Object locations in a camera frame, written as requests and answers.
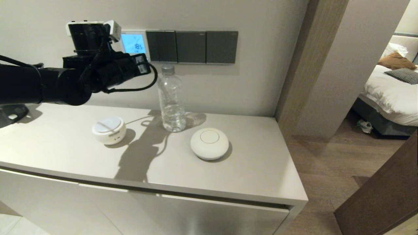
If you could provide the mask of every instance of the white bedsheet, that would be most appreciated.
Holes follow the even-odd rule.
[[[361,94],[374,101],[388,120],[418,127],[418,84],[401,82],[384,73],[390,70],[376,65]]]

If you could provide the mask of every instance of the gray bottle cap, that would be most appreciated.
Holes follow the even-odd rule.
[[[174,74],[174,65],[165,64],[161,67],[161,71],[163,72],[163,74],[173,75]]]

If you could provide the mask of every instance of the thermostat display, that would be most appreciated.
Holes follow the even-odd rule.
[[[125,53],[146,53],[144,39],[141,34],[122,34]]]

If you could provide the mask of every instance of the checkered pillow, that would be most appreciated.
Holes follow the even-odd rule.
[[[396,69],[387,71],[385,74],[412,85],[418,84],[418,73],[410,69]]]

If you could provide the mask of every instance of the plastic water bottle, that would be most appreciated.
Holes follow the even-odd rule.
[[[185,109],[181,104],[181,80],[174,75],[174,65],[165,64],[158,78],[158,95],[164,128],[179,132],[186,127]]]

